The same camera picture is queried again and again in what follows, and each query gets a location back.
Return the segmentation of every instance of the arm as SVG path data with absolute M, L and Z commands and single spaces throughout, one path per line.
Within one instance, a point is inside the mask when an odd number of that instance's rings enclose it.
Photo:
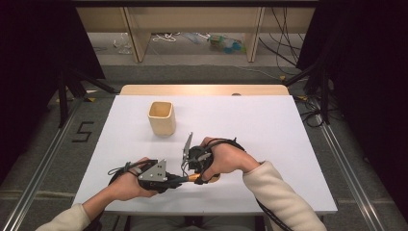
M 205 138 L 201 145 L 208 145 L 212 138 Z M 212 148 L 213 164 L 203 173 L 203 180 L 217 173 L 236 169 L 243 172 L 243 181 L 255 197 L 269 208 L 292 230 L 326 230 L 312 207 L 283 181 L 270 162 L 259 164 L 246 152 L 226 143 Z
M 37 230 L 83 230 L 91 220 L 102 213 L 106 206 L 113 201 L 125 201 L 135 197 L 151 197 L 156 193 L 143 189 L 139 185 L 138 178 L 132 173 L 126 172 L 82 205 L 72 206 L 72 208 L 60 213 Z

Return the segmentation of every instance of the white sleeve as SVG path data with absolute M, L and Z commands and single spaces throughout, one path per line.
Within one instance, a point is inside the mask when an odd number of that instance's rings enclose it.
M 37 231 L 82 231 L 90 224 L 87 213 L 82 204 L 75 204 L 63 211 L 50 222 L 43 224 Z
M 255 197 L 292 230 L 326 230 L 312 207 L 283 181 L 271 162 L 264 162 L 244 174 L 243 181 Z

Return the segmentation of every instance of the gray floor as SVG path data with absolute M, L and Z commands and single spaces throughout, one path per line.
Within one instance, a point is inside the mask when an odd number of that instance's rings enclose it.
M 239 34 L 227 35 L 240 39 Z M 183 35 L 174 36 L 175 42 L 158 40 L 151 41 L 143 63 L 135 64 L 132 55 L 118 54 L 114 48 L 114 40 L 119 34 L 89 34 L 95 52 L 106 74 L 106 83 L 120 89 L 124 84 L 151 83 L 208 83 L 208 84 L 279 84 L 279 77 L 290 78 L 283 73 L 296 73 L 288 62 L 271 55 L 260 43 L 255 63 L 248 63 L 242 52 L 224 54 L 222 51 L 209 47 L 204 38 L 200 43 L 193 43 Z M 269 35 L 262 35 L 263 41 L 270 47 L 277 48 Z M 301 47 L 302 40 L 298 35 L 291 35 L 293 46 Z M 288 49 L 280 47 L 280 53 L 294 61 Z M 305 81 L 299 81 L 290 87 L 293 95 L 302 95 Z M 75 100 L 69 105 L 78 105 L 78 109 L 66 129 L 66 135 L 57 148 L 50 168 L 39 186 L 36 197 L 29 207 L 25 219 L 18 230 L 34 230 L 36 227 L 53 218 L 59 212 L 69 208 L 79 188 L 82 177 L 87 169 L 89 159 L 96 146 L 98 137 L 115 96 L 84 83 L 89 92 L 90 102 Z M 310 111 L 304 102 L 297 103 L 299 113 Z M 50 100 L 49 112 L 44 115 L 40 126 L 33 136 L 27 152 L 21 155 L 13 166 L 6 181 L 0 188 L 0 223 L 5 224 L 22 192 L 29 185 L 44 153 L 58 132 L 59 104 L 57 96 Z M 91 131 L 88 141 L 75 142 L 86 138 L 77 134 L 83 122 L 84 129 Z M 369 163 L 363 160 L 363 153 L 350 132 L 346 121 L 338 111 L 330 114 L 330 129 L 333 130 L 345 157 L 348 159 L 361 188 L 367 195 L 382 230 L 408 230 L 408 225 L 396 208 L 393 200 L 381 184 Z M 313 117 L 311 123 L 317 123 Z M 338 204 L 338 213 L 323 218 L 328 230 L 374 230 L 365 219 L 358 200 L 354 197 L 352 187 L 344 178 L 332 147 L 327 142 L 323 128 L 312 128 L 305 123 L 311 144 L 316 152 L 320 167 Z M 126 217 L 105 215 L 102 218 L 103 230 L 123 230 Z

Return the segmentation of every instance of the floor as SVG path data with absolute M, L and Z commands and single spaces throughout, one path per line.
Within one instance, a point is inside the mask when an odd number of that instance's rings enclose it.
M 240 34 L 218 35 L 242 39 Z M 186 70 L 202 67 L 203 71 L 229 68 L 239 72 L 241 76 L 260 75 L 277 84 L 299 72 L 291 64 L 296 62 L 292 50 L 273 40 L 279 40 L 281 35 L 265 34 L 261 35 L 261 40 L 269 48 L 278 50 L 287 60 L 277 57 L 259 43 L 254 63 L 249 63 L 244 52 L 240 50 L 227 54 L 221 49 L 212 48 L 202 36 L 205 34 L 200 36 L 193 33 L 180 35 L 175 33 L 167 38 L 169 40 L 152 36 L 143 62 L 136 64 L 133 56 L 127 54 L 129 50 L 123 46 L 126 43 L 123 42 L 126 35 L 89 34 L 98 60 L 105 71 L 106 82 L 116 89 L 120 89 L 123 84 L 137 81 L 135 78 L 138 76 L 132 72 L 138 68 L 150 73 L 156 66 L 163 67 L 162 75 L 174 74 L 166 70 L 171 71 L 180 67 Z M 297 54 L 301 49 L 302 38 L 304 35 L 290 34 L 291 45 L 298 48 L 294 49 Z M 290 86 L 290 93 L 303 95 L 302 87 L 305 81 L 304 79 Z M 71 120 L 63 131 L 58 129 L 57 95 L 50 100 L 49 112 L 44 115 L 27 152 L 19 158 L 2 184 L 0 223 L 6 225 L 13 212 L 19 212 L 20 217 L 14 219 L 15 229 L 8 230 L 33 230 L 71 206 L 115 98 L 114 95 L 92 85 L 87 83 L 84 85 L 89 90 L 89 101 L 72 99 L 69 102 Z M 296 104 L 301 115 L 307 115 L 319 104 L 318 98 L 310 95 L 309 99 L 310 101 L 299 100 Z M 336 108 L 335 98 L 331 98 L 331 107 Z M 305 129 L 339 209 L 336 214 L 323 217 L 327 229 L 408 230 L 405 219 L 370 167 L 370 163 L 364 161 L 364 154 L 353 138 L 346 121 L 342 119 L 340 111 L 333 111 L 330 114 L 330 121 L 330 125 L 314 127 L 319 124 L 318 116 L 311 116 L 305 120 Z M 83 134 L 78 134 L 80 126 L 90 129 L 91 136 L 87 138 Z M 50 160 L 49 163 L 42 161 L 44 156 Z M 45 174 L 37 183 L 33 183 L 31 179 L 38 169 L 42 169 Z M 20 198 L 27 198 L 28 206 L 20 205 L 18 203 L 21 201 Z M 15 209 L 17 207 L 24 209 L 21 212 Z M 101 219 L 102 230 L 123 230 L 125 220 L 125 216 L 104 215 Z

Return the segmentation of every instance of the white table surface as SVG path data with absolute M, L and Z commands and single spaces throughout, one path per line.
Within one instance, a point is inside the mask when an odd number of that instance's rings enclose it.
M 153 134 L 147 117 L 153 101 L 173 103 L 177 127 L 172 136 Z M 191 146 L 201 144 L 205 136 L 237 138 L 255 159 L 271 161 L 318 214 L 337 211 L 293 98 L 288 95 L 116 96 L 73 203 L 83 203 L 106 187 L 111 179 L 109 170 L 144 156 L 166 159 L 167 171 L 181 175 L 182 149 L 189 132 L 193 132 Z M 244 185 L 242 173 L 235 171 L 221 174 L 212 184 L 185 183 L 152 198 L 116 201 L 106 212 L 247 215 L 261 214 L 262 210 Z

